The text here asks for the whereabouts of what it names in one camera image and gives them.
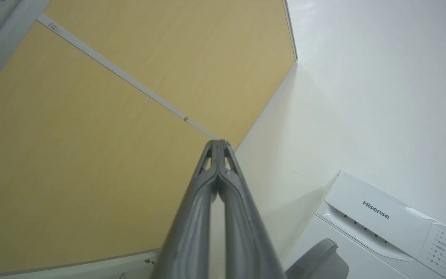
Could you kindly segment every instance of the washing machine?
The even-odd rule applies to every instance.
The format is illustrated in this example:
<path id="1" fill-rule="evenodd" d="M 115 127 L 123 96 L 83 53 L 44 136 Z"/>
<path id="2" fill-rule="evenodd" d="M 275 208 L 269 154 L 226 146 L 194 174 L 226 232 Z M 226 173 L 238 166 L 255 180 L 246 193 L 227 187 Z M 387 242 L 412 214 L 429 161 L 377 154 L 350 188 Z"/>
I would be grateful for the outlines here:
<path id="1" fill-rule="evenodd" d="M 446 226 L 347 171 L 338 173 L 283 268 L 301 277 L 311 270 L 301 259 L 325 240 L 339 259 L 324 267 L 349 279 L 446 279 Z"/>

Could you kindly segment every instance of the wall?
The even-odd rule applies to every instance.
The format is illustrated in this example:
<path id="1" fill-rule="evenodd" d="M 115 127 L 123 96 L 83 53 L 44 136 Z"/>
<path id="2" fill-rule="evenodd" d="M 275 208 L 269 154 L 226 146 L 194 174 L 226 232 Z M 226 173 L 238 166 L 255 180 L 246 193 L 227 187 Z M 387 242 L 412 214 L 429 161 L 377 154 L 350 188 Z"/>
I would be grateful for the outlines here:
<path id="1" fill-rule="evenodd" d="M 446 2 L 289 5 L 299 61 L 237 150 L 268 227 L 340 169 L 446 224 Z"/>

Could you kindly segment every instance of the hisense logo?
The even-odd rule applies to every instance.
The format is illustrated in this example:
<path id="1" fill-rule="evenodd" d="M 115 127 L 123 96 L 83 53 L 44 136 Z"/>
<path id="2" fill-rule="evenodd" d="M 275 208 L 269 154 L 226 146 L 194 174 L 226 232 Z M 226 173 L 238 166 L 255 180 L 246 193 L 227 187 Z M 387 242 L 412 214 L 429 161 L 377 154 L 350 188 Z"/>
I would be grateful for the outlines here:
<path id="1" fill-rule="evenodd" d="M 385 217 L 386 219 L 389 219 L 390 216 L 388 216 L 387 214 L 385 214 L 384 212 L 381 212 L 381 210 L 373 207 L 373 205 L 371 205 L 370 203 L 367 203 L 366 201 L 364 201 L 362 203 L 362 205 L 366 205 L 367 208 L 369 208 L 370 210 L 373 210 L 374 212 L 378 213 L 379 215 Z"/>

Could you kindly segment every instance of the yellow wall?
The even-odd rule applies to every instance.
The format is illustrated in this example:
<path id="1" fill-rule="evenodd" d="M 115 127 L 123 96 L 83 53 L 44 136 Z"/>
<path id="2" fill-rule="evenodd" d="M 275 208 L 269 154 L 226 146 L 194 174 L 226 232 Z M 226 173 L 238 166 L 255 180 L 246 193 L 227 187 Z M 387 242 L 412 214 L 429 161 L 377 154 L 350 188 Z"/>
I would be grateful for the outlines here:
<path id="1" fill-rule="evenodd" d="M 44 13 L 233 146 L 294 62 L 281 0 Z M 207 140 L 34 23 L 0 73 L 0 272 L 160 247 Z"/>

